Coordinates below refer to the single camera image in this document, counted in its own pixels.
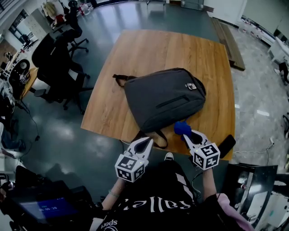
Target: office chair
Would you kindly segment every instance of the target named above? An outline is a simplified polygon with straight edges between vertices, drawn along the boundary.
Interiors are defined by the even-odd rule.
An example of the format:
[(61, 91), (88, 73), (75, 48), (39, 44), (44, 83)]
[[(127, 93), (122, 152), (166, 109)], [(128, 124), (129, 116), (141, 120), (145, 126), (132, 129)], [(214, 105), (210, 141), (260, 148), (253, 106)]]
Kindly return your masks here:
[(89, 42), (88, 39), (84, 39), (80, 42), (76, 42), (75, 39), (79, 38), (82, 34), (82, 29), (78, 25), (77, 22), (77, 2), (72, 0), (69, 2), (68, 6), (70, 6), (70, 13), (67, 15), (66, 19), (68, 20), (70, 26), (72, 29), (65, 31), (62, 33), (64, 38), (66, 39), (67, 42), (69, 42), (72, 45), (72, 48), (69, 49), (69, 52), (71, 52), (71, 58), (74, 54), (74, 51), (77, 49), (85, 49), (86, 52), (89, 50), (86, 47), (80, 46), (84, 41)]
[[(84, 78), (89, 78), (89, 75), (83, 72), (81, 65), (71, 60), (65, 38), (60, 36), (54, 42), (52, 37), (47, 34), (32, 54), (32, 62), (38, 67), (37, 77), (50, 86), (47, 94), (46, 90), (42, 89), (35, 91), (34, 95), (42, 97), (48, 102), (61, 103), (63, 99), (66, 99), (63, 105), (64, 110), (68, 109), (68, 102), (74, 98), (80, 113), (84, 115), (85, 111), (81, 108), (79, 92), (93, 88), (82, 87)], [(75, 81), (68, 74), (70, 69), (78, 73)]]

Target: dark gray backpack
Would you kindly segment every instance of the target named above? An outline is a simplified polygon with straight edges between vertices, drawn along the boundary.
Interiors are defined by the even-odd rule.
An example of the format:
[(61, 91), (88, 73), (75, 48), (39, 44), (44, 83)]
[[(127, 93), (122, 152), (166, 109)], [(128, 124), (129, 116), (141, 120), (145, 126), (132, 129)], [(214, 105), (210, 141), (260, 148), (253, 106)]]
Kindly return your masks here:
[(183, 120), (203, 108), (203, 83), (183, 68), (158, 71), (135, 77), (113, 75), (124, 87), (129, 108), (140, 130), (158, 131)]

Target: gray floor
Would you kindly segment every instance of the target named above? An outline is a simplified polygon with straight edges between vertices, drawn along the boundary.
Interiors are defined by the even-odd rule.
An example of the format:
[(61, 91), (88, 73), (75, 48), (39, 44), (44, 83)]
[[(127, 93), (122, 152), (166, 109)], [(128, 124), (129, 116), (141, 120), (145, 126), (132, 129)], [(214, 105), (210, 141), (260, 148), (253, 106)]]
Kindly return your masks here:
[[(93, 87), (98, 74), (113, 44), (123, 29), (156, 29), (181, 32), (218, 41), (210, 18), (204, 12), (183, 9), (175, 5), (151, 2), (125, 2), (99, 7), (91, 14), (80, 17), (79, 24), (83, 35), (77, 41), (87, 38), (89, 53), (84, 50), (75, 52), (73, 60), (82, 65), (91, 76), (85, 83)], [(36, 89), (42, 88), (37, 81)], [(85, 108), (91, 92), (82, 92), (80, 99)], [(62, 104), (47, 103), (29, 93), (24, 102), (29, 107), (33, 119), (38, 124), (40, 139), (34, 142), (30, 152), (22, 158), (24, 165), (38, 174), (52, 180), (64, 180), (69, 187), (85, 185), (93, 200), (99, 201), (100, 195), (106, 195), (116, 181), (114, 164), (122, 153), (119, 140), (107, 138), (80, 128), (83, 116), (74, 103), (64, 111)], [(19, 136), (24, 138), (27, 149), (36, 137), (36, 128), (29, 116), (19, 109), (15, 111), (19, 119)], [(150, 166), (162, 161), (166, 152), (153, 150)], [(175, 155), (187, 177), (192, 180), (196, 175), (188, 156)], [(222, 162), (215, 168), (217, 187), (220, 189), (226, 165)], [(201, 183), (196, 180), (195, 186)]]
[[(289, 87), (274, 72), (278, 65), (271, 63), (267, 45), (233, 27), (230, 29), (246, 66), (243, 72), (231, 69), (236, 109), (234, 151), (264, 152), (272, 137), (275, 144), (268, 150), (268, 164), (279, 165), (278, 172), (283, 172), (289, 146), (284, 138), (282, 115), (289, 111), (286, 94)], [(232, 162), (265, 165), (267, 160), (266, 152), (243, 152), (235, 153)]]

